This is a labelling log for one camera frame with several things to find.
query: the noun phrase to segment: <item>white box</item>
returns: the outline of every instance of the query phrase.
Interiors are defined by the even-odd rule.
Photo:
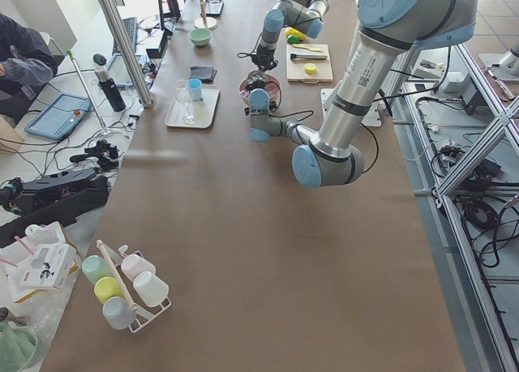
[[[74,265],[75,254],[75,248],[68,244],[40,244],[19,285],[29,289],[61,289]]]

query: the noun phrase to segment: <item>wooden cutting board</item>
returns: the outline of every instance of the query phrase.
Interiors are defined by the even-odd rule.
[[[312,48],[321,48],[322,52],[311,52],[308,49],[294,48],[292,45],[286,45],[286,78],[289,82],[304,82],[304,83],[330,83],[333,81],[332,62],[330,60],[330,53],[327,44],[300,44]],[[290,60],[292,53],[299,54],[326,54],[326,60],[314,61],[293,61]],[[307,74],[305,72],[305,64],[313,62],[317,67],[314,74]]]

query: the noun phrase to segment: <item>person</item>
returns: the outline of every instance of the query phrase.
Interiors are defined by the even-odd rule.
[[[0,13],[0,114],[15,125],[58,72],[43,38]]]

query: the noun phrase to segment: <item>white desk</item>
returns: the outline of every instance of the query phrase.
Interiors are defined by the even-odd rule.
[[[101,53],[107,58],[111,56],[112,44],[113,37],[111,36],[108,26],[106,25],[103,13],[99,11],[97,16],[92,20],[88,29],[78,39],[78,42],[75,44],[72,52],[76,60],[78,61],[81,69],[88,70],[94,68],[94,63],[92,61],[93,54]],[[65,58],[62,65],[59,67],[58,73],[64,74],[66,72],[70,72],[73,70],[74,67],[72,66],[71,60],[69,58]],[[110,126],[114,122],[117,122],[119,120],[126,124],[128,114],[135,114],[139,112],[139,103],[137,102],[137,100],[132,100],[125,92],[123,92],[122,97],[126,102],[127,110],[124,113],[115,113],[111,109],[109,102],[105,100],[105,94],[97,86],[97,78],[93,71],[87,71],[83,74],[87,84],[90,86],[90,92],[92,93],[92,96],[95,99],[94,103],[96,103],[99,106],[101,116],[105,120],[107,126]],[[79,96],[86,96],[86,92],[84,91],[81,82],[79,81],[79,78],[75,72],[69,75],[58,76],[57,78],[51,80],[50,84],[52,84],[61,92],[76,94]],[[47,85],[37,98],[40,102],[36,101],[31,107],[31,109],[43,109],[45,107],[44,103],[50,103],[52,100],[54,100],[54,98],[57,95],[58,91],[53,87]],[[34,117],[35,113],[26,114],[16,127],[16,131],[25,138],[26,143],[53,143],[53,140],[44,139],[42,137],[25,133],[24,127]],[[132,130],[122,129],[121,124],[118,124],[117,126],[120,126],[117,130],[117,133],[110,135],[105,139],[107,139],[110,143],[117,145],[119,155],[122,156],[130,144],[133,133]],[[95,133],[99,132],[100,130],[101,127],[95,116],[95,113],[91,112],[76,127],[75,131],[70,135],[69,139],[63,140],[59,145],[57,145],[54,148],[54,150],[64,148],[65,146],[73,147],[76,145],[80,145],[84,143],[86,140],[90,139]],[[73,165],[69,161],[69,157],[75,154],[83,153],[84,148],[94,146],[97,140],[98,139],[91,139],[90,141],[87,141],[85,145],[79,148],[71,148],[59,152],[56,157],[56,162],[52,162],[50,164],[47,162],[48,168],[45,174],[60,172],[60,169],[64,169],[67,166],[72,167]],[[30,165],[19,155],[0,153],[0,165],[2,166],[0,168],[0,182],[12,179],[14,177],[21,177],[22,180],[26,182],[37,179],[39,177],[39,172],[36,171],[36,168],[38,168],[41,172],[43,172],[45,169],[45,154],[42,152],[32,151],[52,151],[53,149],[51,149],[51,147],[52,145],[23,145],[19,149],[19,152],[30,152],[24,153],[24,156],[28,160],[30,160],[35,166]],[[91,166],[93,166],[92,162],[85,161],[80,163],[77,168],[82,169]],[[109,171],[106,174],[110,177],[109,184],[111,186],[115,182],[116,174],[117,170]],[[68,235],[70,236],[71,240],[78,246],[79,252],[83,257],[86,254],[90,243],[92,242],[93,234],[97,229],[102,212],[103,208],[98,208],[96,210],[85,213],[82,216],[78,217],[77,223],[71,224],[70,226],[66,227]],[[17,217],[8,212],[5,212],[3,210],[0,211],[0,224],[5,224],[7,222],[12,221],[15,218]],[[40,298],[41,300],[41,298],[44,297],[46,293],[38,293],[34,298],[32,298],[32,300],[29,300],[22,304],[14,304],[11,301],[11,296],[7,292],[6,280],[5,276],[3,275],[3,268],[0,269],[0,272],[0,305],[8,307],[10,310],[12,310],[15,314],[18,315],[27,314],[33,311],[33,309],[35,309],[36,307],[34,306],[34,302],[38,300],[37,298]],[[52,340],[52,337],[54,336],[54,333],[58,328],[59,320],[61,319],[63,310],[68,302],[68,297],[70,296],[70,292],[74,286],[77,273],[78,272],[76,272],[72,276],[69,276],[67,286],[63,291],[60,291],[59,293],[53,292],[54,296],[58,297],[56,305],[57,307],[54,311],[46,311],[45,314],[42,314],[41,311],[39,311],[35,314],[35,316],[37,316],[39,319],[43,319],[47,315],[45,317],[45,321],[40,322],[38,327],[42,331],[46,331],[49,334],[45,338],[41,338],[41,336],[39,336],[39,345],[36,356],[34,358],[32,366],[26,369],[26,371],[35,372],[40,369],[41,363],[43,362],[43,359],[49,350],[50,341]]]

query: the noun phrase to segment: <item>blue joint cap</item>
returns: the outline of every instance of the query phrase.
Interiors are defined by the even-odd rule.
[[[474,35],[475,28],[476,23],[473,22],[470,25],[452,30],[451,32],[433,36],[427,38],[426,40],[416,41],[414,43],[414,47],[418,50],[428,50],[458,45],[470,40],[470,38]]]
[[[321,170],[308,145],[299,145],[292,155],[292,170],[299,184],[308,188],[321,187]]]
[[[263,25],[265,30],[276,33],[283,28],[283,25],[285,25],[285,16],[280,10],[274,9],[267,12]]]
[[[266,143],[270,140],[270,134],[260,129],[251,128],[249,129],[249,134],[251,135],[251,140],[257,143]]]
[[[358,0],[358,19],[367,28],[385,28],[410,12],[418,0]]]
[[[254,110],[268,109],[268,94],[262,88],[252,90],[249,94],[249,106]]]
[[[321,33],[322,29],[323,21],[321,21],[320,19],[314,19],[307,30],[307,36],[309,36],[310,38],[317,38]]]

